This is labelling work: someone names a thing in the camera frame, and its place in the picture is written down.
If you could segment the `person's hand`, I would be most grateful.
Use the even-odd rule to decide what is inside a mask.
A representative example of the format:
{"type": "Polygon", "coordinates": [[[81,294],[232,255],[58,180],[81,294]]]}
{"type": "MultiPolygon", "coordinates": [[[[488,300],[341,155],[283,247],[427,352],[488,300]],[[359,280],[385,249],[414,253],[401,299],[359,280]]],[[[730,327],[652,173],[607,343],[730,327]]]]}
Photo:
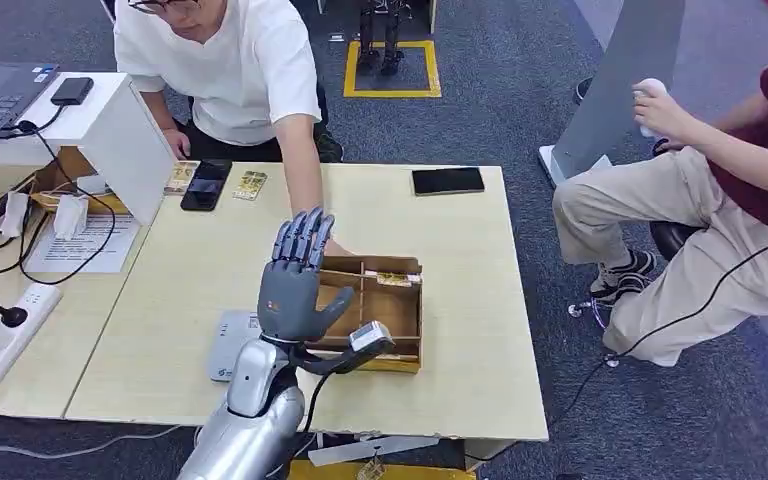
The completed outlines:
{"type": "Polygon", "coordinates": [[[634,120],[646,129],[683,144],[695,142],[699,121],[665,90],[641,81],[632,87],[634,120]]]}

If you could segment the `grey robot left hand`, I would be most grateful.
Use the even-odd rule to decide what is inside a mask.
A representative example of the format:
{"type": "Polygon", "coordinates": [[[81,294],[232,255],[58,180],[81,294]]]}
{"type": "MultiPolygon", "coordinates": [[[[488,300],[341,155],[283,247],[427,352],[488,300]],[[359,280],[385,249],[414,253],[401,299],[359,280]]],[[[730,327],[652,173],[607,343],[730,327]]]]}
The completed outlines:
{"type": "Polygon", "coordinates": [[[346,312],[354,296],[342,287],[317,307],[320,271],[335,217],[321,207],[300,211],[276,235],[265,265],[257,315],[263,335],[283,342],[317,341],[346,312]]]}

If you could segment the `person's right hand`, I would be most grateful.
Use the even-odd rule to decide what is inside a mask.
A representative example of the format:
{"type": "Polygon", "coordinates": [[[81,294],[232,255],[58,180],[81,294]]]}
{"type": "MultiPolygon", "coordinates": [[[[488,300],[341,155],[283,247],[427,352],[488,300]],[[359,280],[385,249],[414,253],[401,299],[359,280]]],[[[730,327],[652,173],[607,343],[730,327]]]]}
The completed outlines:
{"type": "Polygon", "coordinates": [[[164,128],[162,133],[176,158],[179,160],[188,160],[190,157],[189,138],[177,128],[164,128]]]}

